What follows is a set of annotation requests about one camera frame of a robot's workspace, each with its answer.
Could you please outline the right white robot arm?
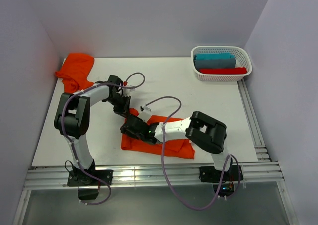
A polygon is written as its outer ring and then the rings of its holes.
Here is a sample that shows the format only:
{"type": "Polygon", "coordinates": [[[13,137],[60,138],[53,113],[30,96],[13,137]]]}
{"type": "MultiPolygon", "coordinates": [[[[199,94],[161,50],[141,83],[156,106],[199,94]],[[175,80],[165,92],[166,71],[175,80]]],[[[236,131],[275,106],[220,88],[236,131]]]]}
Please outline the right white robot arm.
{"type": "Polygon", "coordinates": [[[188,118],[167,118],[138,113],[131,109],[121,126],[123,150],[194,159],[193,145],[211,154],[215,175],[226,180],[232,174],[232,160],[224,142],[226,125],[202,112],[195,111],[188,118]]]}

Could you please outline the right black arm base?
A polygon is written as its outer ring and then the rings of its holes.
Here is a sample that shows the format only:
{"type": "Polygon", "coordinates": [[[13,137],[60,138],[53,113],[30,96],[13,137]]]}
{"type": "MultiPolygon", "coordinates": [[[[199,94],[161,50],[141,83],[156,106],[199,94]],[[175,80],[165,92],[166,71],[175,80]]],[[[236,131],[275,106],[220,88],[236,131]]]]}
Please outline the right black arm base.
{"type": "MultiPolygon", "coordinates": [[[[221,171],[216,170],[213,166],[199,167],[199,179],[201,182],[212,183],[214,192],[217,191],[219,180],[221,177],[221,171]]],[[[241,166],[232,166],[228,171],[224,172],[222,184],[218,195],[221,197],[229,196],[235,191],[235,181],[244,180],[241,166]]]]}

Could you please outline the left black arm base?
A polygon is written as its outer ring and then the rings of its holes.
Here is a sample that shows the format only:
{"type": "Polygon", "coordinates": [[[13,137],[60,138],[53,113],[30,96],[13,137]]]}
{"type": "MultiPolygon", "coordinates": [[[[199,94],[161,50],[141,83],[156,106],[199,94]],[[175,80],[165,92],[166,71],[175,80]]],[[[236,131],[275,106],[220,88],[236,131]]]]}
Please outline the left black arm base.
{"type": "Polygon", "coordinates": [[[78,199],[81,201],[95,200],[102,185],[110,186],[112,184],[113,170],[96,170],[94,161],[91,167],[85,170],[85,173],[76,168],[69,160],[65,161],[64,169],[69,173],[67,186],[78,188],[78,199]]]}

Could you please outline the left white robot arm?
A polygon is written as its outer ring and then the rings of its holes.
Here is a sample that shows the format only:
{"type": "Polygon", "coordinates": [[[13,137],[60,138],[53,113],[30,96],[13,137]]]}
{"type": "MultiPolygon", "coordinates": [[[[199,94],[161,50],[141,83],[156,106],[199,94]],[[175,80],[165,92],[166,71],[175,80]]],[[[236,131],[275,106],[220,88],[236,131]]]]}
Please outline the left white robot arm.
{"type": "Polygon", "coordinates": [[[90,108],[98,102],[109,102],[115,114],[124,118],[129,116],[129,96],[122,90],[123,81],[114,75],[108,81],[98,81],[92,87],[78,93],[63,93],[54,119],[54,127],[65,137],[70,145],[74,166],[82,169],[79,180],[85,185],[96,181],[94,165],[86,133],[90,123],[90,108]]]}

